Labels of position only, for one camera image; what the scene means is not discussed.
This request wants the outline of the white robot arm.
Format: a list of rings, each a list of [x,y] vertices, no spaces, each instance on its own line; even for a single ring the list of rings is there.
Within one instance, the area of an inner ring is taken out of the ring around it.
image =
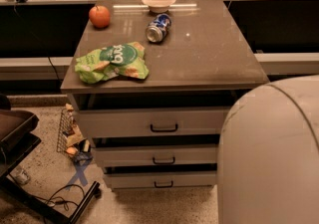
[[[223,124],[219,224],[319,224],[319,76],[262,85]]]

